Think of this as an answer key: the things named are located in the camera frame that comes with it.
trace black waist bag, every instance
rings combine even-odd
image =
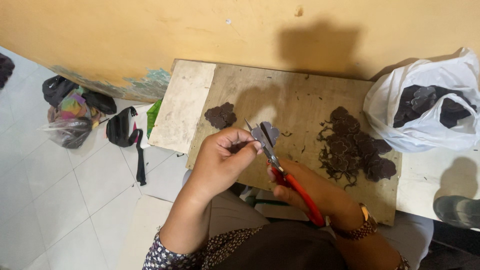
[[[112,119],[110,119],[107,123],[107,137],[108,140],[115,145],[120,147],[129,147],[135,142],[135,139],[138,136],[137,182],[140,182],[140,185],[144,185],[147,184],[145,182],[144,150],[140,147],[140,142],[142,141],[144,133],[141,129],[135,129],[130,136],[128,135],[129,111],[131,112],[132,116],[138,115],[134,107],[128,107],[112,117]]]

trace shoe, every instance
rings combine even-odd
[[[452,226],[480,229],[480,199],[463,196],[442,196],[433,202],[437,217]]]

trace yellow wall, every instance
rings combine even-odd
[[[371,79],[480,52],[479,14],[474,0],[2,0],[0,46],[116,86],[175,58]]]

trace watch strap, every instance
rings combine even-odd
[[[364,221],[360,228],[352,231],[344,231],[344,230],[337,229],[333,224],[332,224],[332,230],[338,236],[348,240],[360,240],[375,232],[375,229],[373,228],[372,224],[370,224],[370,222],[368,221]]]

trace gold watch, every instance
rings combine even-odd
[[[336,229],[335,225],[332,224],[332,229],[338,236],[348,240],[360,240],[377,231],[377,221],[370,214],[370,212],[367,209],[367,206],[362,203],[359,203],[359,205],[363,213],[363,218],[364,218],[363,225],[360,228],[352,231],[344,231],[344,230]]]

